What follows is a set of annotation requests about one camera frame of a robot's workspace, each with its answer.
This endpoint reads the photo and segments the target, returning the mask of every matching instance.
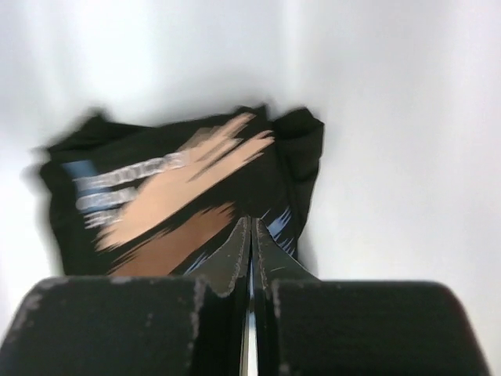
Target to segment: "black t-shirt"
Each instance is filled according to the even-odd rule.
[[[297,257],[323,123],[241,107],[159,127],[94,114],[46,148],[39,171],[66,275],[163,276],[198,267],[238,218],[261,218]]]

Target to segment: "blue graphic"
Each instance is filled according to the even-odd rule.
[[[261,217],[261,219],[264,219],[264,217],[269,213],[269,210]],[[292,255],[294,252],[294,247],[293,247],[293,239],[285,239],[285,240],[279,240],[280,235],[282,234],[283,229],[289,223],[290,219],[292,218],[292,213],[290,212],[290,208],[287,207],[285,211],[276,219],[273,220],[273,222],[268,225],[268,231],[270,235],[272,236],[273,240],[281,247],[285,252],[287,252],[288,255]]]
[[[64,163],[63,168],[67,171],[67,173],[73,180],[82,178],[94,178],[99,175],[99,173],[96,170],[96,167],[94,167],[94,164],[90,160]],[[111,190],[107,188],[82,189],[81,186],[77,184],[77,200],[85,196],[98,193],[109,193],[109,192],[111,192]],[[112,208],[112,206],[110,205],[91,206],[90,208],[81,210],[81,212],[87,214],[93,212],[100,212],[102,210],[107,210],[110,208]]]

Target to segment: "black object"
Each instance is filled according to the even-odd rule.
[[[238,107],[146,127],[105,111],[42,149],[42,219],[66,275],[162,277],[198,267],[239,218],[261,218],[295,258],[323,150],[306,108],[270,121]]]
[[[488,375],[446,287],[322,282],[248,217],[188,276],[42,281],[0,349],[0,375],[242,374],[251,258],[260,376]]]
[[[239,374],[250,223],[192,276],[43,280],[5,338],[0,375]]]
[[[428,282],[322,282],[254,221],[258,369],[266,375],[487,375],[458,299]]]

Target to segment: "white surface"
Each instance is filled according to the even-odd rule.
[[[54,273],[20,178],[92,105],[144,124],[270,99],[326,122],[319,275],[431,279],[501,374],[501,2],[0,1],[0,332]]]

